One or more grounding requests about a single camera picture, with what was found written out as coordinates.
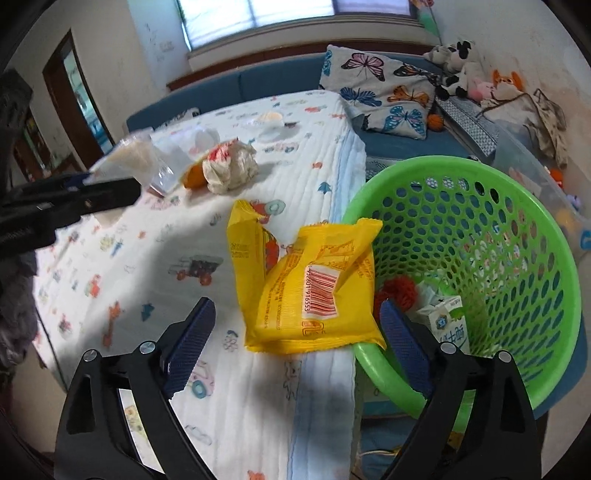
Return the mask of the crumpled white tissue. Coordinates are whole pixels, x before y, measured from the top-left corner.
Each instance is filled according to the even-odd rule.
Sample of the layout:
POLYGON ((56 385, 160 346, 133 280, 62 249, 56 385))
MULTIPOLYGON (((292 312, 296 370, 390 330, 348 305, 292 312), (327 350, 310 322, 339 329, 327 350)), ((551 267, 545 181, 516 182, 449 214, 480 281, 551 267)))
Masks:
POLYGON ((256 149, 238 138, 222 142, 206 152, 201 167, 208 190, 217 195, 238 189, 259 174, 256 149))

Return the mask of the orange peel piece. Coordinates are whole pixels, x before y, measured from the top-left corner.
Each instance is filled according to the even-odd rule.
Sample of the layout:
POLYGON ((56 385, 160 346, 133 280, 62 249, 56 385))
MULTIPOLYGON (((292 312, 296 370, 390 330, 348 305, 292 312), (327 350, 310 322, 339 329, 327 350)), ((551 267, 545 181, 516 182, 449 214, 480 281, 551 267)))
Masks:
POLYGON ((192 164, 183 174, 181 179, 182 186, 187 190, 199 190, 207 185, 207 179, 204 176, 202 163, 192 164))

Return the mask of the cow plush toy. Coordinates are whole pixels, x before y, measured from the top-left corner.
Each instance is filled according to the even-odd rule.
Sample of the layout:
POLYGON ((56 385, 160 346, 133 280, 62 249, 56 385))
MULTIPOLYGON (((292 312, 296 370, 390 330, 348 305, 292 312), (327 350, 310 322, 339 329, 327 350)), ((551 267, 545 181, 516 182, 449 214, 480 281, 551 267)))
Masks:
POLYGON ((434 46, 423 57, 443 71, 441 83, 436 87, 440 100, 446 101, 452 96, 467 98, 470 90, 485 80, 480 54, 472 41, 434 46))

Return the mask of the clear plastic bag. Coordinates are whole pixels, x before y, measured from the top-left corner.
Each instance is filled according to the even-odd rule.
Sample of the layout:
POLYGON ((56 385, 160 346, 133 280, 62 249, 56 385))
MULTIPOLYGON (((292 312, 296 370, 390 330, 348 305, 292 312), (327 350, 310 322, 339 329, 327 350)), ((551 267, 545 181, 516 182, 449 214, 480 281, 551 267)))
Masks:
POLYGON ((91 168, 93 181, 135 178, 144 190, 166 196, 205 152, 221 142, 215 129, 181 122, 128 135, 91 168))

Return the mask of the small orange ball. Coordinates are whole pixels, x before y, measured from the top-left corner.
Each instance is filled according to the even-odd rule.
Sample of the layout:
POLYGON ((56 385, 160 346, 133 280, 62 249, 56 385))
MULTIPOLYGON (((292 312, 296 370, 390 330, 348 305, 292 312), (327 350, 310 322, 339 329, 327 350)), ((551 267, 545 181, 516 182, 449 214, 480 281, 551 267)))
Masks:
POLYGON ((427 126, 431 131, 442 132, 445 130, 444 118, 436 113, 427 116, 427 126))

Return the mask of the orange fox plush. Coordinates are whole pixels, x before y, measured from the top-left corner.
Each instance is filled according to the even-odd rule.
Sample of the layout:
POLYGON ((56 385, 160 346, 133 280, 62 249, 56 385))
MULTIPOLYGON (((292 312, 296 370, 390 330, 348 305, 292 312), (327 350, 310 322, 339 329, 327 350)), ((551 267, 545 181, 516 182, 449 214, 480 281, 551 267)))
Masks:
POLYGON ((525 92, 521 76, 512 71, 509 75, 503 75, 499 70, 493 71, 493 93, 492 98, 500 101, 510 101, 525 92))

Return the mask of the patterned beige cloth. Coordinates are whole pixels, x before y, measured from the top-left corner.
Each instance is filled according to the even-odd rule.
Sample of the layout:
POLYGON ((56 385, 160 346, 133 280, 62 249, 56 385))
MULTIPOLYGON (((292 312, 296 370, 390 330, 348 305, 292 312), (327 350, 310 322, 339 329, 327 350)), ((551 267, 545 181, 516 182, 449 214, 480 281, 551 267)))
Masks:
POLYGON ((535 90, 533 100, 542 124, 539 148, 559 169, 564 170, 570 161, 565 141, 565 114, 540 88, 535 90))

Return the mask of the clear toy storage box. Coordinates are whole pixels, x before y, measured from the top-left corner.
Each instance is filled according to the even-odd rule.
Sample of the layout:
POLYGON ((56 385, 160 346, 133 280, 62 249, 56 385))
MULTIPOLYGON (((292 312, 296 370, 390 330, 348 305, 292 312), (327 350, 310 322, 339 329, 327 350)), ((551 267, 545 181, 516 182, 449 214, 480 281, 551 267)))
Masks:
POLYGON ((500 128, 492 166, 520 183, 552 214, 571 248, 576 262, 590 252, 589 202, 565 192, 546 167, 506 129, 500 128))

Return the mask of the milk carton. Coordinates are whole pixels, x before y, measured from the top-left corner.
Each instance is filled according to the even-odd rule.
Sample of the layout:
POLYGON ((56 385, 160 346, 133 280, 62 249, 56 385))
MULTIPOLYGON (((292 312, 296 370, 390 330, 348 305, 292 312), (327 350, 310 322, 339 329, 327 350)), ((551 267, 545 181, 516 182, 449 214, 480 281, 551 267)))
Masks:
POLYGON ((470 354, 466 310, 459 295, 435 295, 419 308, 414 320, 425 325, 439 343, 450 342, 465 354, 470 354))

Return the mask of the window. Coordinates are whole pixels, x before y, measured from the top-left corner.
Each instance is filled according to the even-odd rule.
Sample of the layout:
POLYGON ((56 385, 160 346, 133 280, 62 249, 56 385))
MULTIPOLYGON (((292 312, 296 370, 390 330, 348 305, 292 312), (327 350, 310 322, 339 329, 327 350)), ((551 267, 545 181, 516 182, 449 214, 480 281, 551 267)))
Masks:
POLYGON ((345 14, 417 16, 409 1, 179 0, 185 41, 191 49, 247 30, 345 14))

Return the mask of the butterfly pillow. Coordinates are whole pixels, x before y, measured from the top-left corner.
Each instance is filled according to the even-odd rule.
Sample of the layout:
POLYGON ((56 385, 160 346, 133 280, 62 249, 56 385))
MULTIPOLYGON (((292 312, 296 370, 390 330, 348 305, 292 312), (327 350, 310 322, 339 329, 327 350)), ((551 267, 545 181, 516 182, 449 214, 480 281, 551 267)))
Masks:
POLYGON ((330 45, 318 87, 341 95, 363 129, 424 140, 440 79, 413 63, 330 45))

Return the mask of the doorway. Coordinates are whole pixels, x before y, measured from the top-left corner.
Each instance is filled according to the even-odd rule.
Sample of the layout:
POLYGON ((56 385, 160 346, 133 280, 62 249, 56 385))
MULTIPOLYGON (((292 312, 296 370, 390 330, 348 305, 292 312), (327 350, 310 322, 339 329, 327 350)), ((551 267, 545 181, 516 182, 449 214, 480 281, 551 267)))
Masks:
POLYGON ((86 169, 114 147, 82 71, 71 31, 57 45, 42 70, 60 123, 86 169))

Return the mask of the pink pig plush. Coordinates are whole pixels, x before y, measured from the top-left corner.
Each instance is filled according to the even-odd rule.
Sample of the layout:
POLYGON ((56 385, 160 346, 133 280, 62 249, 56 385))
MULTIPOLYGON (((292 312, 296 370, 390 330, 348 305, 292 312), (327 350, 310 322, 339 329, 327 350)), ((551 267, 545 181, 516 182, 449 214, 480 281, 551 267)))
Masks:
POLYGON ((482 81, 475 79, 473 86, 468 91, 468 97, 480 104, 484 100, 490 100, 493 98, 495 85, 492 82, 482 81))

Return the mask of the white patterned tablecloth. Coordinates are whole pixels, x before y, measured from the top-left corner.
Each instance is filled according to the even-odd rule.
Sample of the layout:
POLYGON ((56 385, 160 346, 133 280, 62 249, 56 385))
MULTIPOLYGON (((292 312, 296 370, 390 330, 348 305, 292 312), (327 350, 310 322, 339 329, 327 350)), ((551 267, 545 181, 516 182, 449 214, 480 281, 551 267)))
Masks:
POLYGON ((186 121, 256 149, 259 174, 222 195, 144 194, 111 225, 89 216, 38 255, 34 345, 62 386, 82 354, 127 353, 183 320, 202 297, 215 326, 171 405, 221 479, 346 479, 355 358, 349 348, 280 357, 245 349, 226 225, 245 199, 284 254, 305 225, 337 223, 365 179, 365 148, 341 97, 311 90, 186 121))

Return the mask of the yellow snack wrapper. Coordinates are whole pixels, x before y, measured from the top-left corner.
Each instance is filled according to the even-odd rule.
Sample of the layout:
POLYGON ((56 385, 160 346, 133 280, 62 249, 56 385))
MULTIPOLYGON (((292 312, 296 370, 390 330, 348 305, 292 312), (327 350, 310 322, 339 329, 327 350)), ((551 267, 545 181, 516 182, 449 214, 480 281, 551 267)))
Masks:
POLYGON ((383 223, 304 226, 281 254, 262 220, 238 200, 226 227, 245 348, 294 355, 358 343, 385 347, 373 316, 373 242, 383 223))

